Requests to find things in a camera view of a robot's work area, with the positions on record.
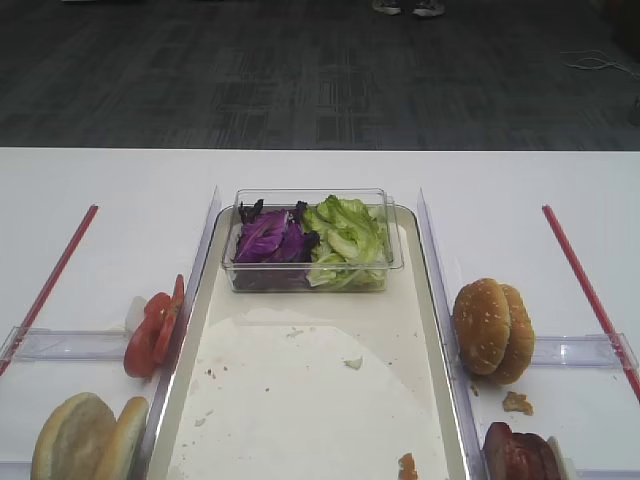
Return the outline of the rear brown meat patty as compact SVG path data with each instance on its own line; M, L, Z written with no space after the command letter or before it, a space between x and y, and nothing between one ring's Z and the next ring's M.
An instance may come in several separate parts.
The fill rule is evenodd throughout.
M507 479L561 479L550 445L537 434L513 433L504 459Z

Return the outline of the grey sneaker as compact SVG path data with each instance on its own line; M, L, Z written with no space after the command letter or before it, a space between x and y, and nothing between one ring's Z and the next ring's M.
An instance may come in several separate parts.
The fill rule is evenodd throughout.
M372 8L379 13L395 16L402 12L400 2L398 0L373 0Z
M445 6L439 0L419 0L412 10L412 14L418 18L436 18L444 13Z

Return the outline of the left red rail strip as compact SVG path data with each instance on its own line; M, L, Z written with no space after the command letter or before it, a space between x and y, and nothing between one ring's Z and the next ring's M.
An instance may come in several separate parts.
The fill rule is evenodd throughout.
M55 264L53 270L49 274L46 282L42 286L39 291L36 299L28 310L25 318L21 322L21 324L14 328L14 330L7 337L5 343L3 344L3 348L1 351L1 375L4 375L7 368L11 364L14 355L17 352L18 347L22 344L26 334L31 329L33 323L35 322L38 314L42 310L44 304L46 303L49 295L51 294L53 288L55 287L59 277L67 266L69 260L77 249L79 243L84 237L86 231L91 225L93 219L95 218L97 212L99 210L99 206L96 204L91 205L80 224L76 228L73 236L69 240L67 246L59 257L57 263Z

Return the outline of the left grey sneaker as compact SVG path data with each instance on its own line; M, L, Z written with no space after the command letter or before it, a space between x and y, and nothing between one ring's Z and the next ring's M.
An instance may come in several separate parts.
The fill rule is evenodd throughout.
M379 13L395 16L402 12L400 2L398 0L373 0L372 8Z

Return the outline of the white metal serving tray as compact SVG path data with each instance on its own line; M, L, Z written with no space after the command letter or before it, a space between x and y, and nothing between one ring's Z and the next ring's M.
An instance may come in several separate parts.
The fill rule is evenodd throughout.
M384 291L241 294L220 213L148 478L395 479L411 453L465 479L417 219L396 215Z

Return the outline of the small tomato slice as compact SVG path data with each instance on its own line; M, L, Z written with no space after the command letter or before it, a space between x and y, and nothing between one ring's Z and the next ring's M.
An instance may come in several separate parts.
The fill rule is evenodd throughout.
M157 365L161 365L165 361L168 352L169 343L176 324L178 313L184 301L184 277L178 274L176 277L173 295L168 309L165 311L162 327L157 337L156 344L153 349L153 360Z

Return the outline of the right clear cross rail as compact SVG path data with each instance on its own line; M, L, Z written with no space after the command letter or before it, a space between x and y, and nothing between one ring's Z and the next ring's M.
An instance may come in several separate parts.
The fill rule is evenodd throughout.
M538 336L531 367L636 370L639 362L622 333Z

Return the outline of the pale bun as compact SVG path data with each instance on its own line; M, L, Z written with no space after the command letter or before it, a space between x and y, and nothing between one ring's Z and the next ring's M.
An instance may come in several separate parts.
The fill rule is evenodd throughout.
M98 462L95 479L128 478L134 453L145 432L148 410L149 404L144 397L136 396L128 400Z
M92 479L116 419L96 394L78 393L56 407L33 451L31 479Z

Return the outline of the right red rail strip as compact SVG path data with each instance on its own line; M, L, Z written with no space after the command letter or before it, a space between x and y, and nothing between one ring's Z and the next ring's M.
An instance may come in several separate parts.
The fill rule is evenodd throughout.
M568 237L566 236L558 218L556 217L552 207L550 205L543 205L541 210L553 231L556 240L558 241L564 256L566 257L573 273L580 284L581 289L584 292L599 324L608 337L614 353L617 355L626 379L635 394L636 398L639 398L639 374L636 367L633 366L630 357L630 348L624 347L622 343L622 336L616 332L613 323L611 322L599 296L596 293L586 271L584 270L578 256L576 255Z

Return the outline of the lower right clear rail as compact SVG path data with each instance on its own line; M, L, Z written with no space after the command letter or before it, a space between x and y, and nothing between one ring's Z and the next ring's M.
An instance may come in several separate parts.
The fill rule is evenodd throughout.
M580 480L640 480L639 470L588 470L577 471Z

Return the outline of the purple cabbage leaves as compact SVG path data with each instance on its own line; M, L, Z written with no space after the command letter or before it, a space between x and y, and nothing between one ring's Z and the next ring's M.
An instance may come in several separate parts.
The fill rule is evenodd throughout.
M309 263L319 234L304 230L303 214L307 204L299 201L292 209L266 211L262 199L253 205L241 204L242 222L232 263L255 264L255 269L234 273L238 292L298 291L309 287L304 269L282 268L284 263Z

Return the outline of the front brown meat patty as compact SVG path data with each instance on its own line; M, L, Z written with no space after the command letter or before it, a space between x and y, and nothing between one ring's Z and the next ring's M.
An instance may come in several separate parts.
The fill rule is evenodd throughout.
M485 436L483 451L489 477L493 480L508 478L512 432L504 422L493 422Z

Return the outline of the brown crumb on tray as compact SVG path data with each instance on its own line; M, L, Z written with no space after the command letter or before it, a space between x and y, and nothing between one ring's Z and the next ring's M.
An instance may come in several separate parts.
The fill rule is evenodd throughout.
M404 454L398 460L399 472L398 480L418 480L419 475L416 470L415 461L411 453Z

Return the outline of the lower left clear rail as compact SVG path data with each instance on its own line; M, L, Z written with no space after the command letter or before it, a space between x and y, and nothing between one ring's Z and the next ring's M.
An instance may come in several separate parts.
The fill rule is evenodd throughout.
M29 463L2 462L0 464L0 480L29 480L30 474Z

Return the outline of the clear cross rail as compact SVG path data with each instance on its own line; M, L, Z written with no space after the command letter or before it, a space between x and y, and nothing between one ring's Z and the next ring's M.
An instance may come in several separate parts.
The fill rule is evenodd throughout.
M14 327L1 347L1 362L121 361L129 337L122 330L62 331Z
M636 370L639 362L622 333L538 336L531 367Z

